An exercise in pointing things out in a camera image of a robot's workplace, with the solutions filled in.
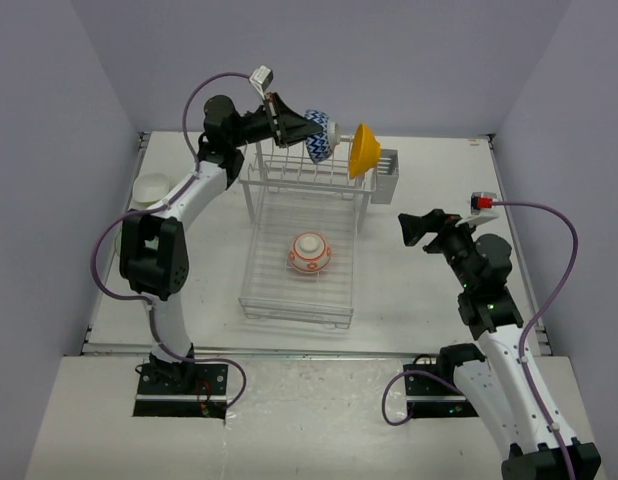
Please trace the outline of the mint green bowl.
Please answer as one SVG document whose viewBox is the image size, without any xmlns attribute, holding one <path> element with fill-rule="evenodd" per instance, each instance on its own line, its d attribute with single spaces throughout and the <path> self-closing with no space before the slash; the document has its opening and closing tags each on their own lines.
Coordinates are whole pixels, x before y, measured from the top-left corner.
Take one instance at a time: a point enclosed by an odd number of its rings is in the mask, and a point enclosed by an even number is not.
<svg viewBox="0 0 618 480">
<path fill-rule="evenodd" d="M 114 238 L 114 252 L 117 257 L 120 257 L 122 251 L 122 233 L 124 221 L 119 222 Z"/>
</svg>

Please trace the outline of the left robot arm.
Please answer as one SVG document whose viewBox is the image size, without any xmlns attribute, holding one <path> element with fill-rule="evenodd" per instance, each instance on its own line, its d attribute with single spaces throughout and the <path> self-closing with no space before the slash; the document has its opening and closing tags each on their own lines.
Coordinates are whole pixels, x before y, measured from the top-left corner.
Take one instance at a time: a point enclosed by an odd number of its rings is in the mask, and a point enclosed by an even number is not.
<svg viewBox="0 0 618 480">
<path fill-rule="evenodd" d="M 225 95 L 207 100 L 203 112 L 204 131 L 190 177 L 150 209 L 131 212 L 121 231 L 120 274 L 148 302 L 154 338 L 148 365 L 176 393 L 187 392 L 197 379 L 179 296 L 189 273 L 187 229 L 239 177 L 244 146 L 266 139 L 279 147 L 305 143 L 318 162 L 334 145 L 328 115 L 298 114 L 276 93 L 265 94 L 262 105 L 244 115 Z"/>
</svg>

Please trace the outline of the blue zigzag patterned bowl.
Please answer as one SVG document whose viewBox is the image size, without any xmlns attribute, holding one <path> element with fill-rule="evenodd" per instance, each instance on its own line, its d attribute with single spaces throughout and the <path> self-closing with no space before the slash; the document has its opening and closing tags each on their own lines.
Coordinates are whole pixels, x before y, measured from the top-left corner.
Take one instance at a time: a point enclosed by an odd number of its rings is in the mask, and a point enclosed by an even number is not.
<svg viewBox="0 0 618 480">
<path fill-rule="evenodd" d="M 337 122 L 319 110 L 308 109 L 304 117 L 320 126 L 320 131 L 305 139 L 305 148 L 314 164 L 327 160 L 340 144 L 341 133 Z"/>
</svg>

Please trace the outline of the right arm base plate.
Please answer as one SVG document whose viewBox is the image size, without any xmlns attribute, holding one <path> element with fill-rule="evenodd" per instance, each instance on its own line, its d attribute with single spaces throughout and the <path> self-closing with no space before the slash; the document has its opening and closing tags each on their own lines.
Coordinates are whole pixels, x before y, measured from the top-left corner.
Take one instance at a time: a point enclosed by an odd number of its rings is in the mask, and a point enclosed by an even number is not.
<svg viewBox="0 0 618 480">
<path fill-rule="evenodd" d="M 404 379 L 407 411 L 412 419 L 451 419 L 477 417 L 467 399 L 423 375 Z"/>
</svg>

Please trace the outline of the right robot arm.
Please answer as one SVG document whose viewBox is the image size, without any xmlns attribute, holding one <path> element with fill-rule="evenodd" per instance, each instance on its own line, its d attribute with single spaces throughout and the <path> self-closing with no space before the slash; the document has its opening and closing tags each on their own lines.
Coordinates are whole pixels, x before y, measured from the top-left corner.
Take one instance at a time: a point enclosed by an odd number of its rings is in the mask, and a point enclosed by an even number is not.
<svg viewBox="0 0 618 480">
<path fill-rule="evenodd" d="M 474 235 L 476 221 L 434 209 L 398 216 L 403 242 L 442 255 L 462 287 L 458 311 L 472 342 L 440 350 L 432 380 L 460 392 L 494 440 L 505 479 L 593 479 L 602 461 L 583 442 L 552 398 L 531 353 L 525 324 L 508 289 L 510 244 Z"/>
</svg>

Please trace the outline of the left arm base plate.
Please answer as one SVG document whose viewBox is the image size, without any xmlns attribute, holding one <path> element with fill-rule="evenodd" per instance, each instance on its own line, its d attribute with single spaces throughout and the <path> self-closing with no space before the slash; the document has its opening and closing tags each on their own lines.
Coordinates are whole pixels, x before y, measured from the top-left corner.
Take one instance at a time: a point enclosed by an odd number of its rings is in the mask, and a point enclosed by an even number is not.
<svg viewBox="0 0 618 480">
<path fill-rule="evenodd" d="M 149 363 L 138 365 L 133 416 L 225 420 L 228 366 L 211 363 L 188 368 L 184 379 L 173 380 Z"/>
</svg>

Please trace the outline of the yellow plastic bowl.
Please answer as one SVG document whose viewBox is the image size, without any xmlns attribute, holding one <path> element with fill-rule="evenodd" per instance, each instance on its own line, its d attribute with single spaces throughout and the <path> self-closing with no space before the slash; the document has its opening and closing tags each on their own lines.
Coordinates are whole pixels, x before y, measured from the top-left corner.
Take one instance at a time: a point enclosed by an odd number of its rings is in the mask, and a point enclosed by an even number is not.
<svg viewBox="0 0 618 480">
<path fill-rule="evenodd" d="M 377 166 L 381 145 L 366 124 L 360 124 L 353 137 L 348 159 L 348 177 L 355 179 Z"/>
</svg>

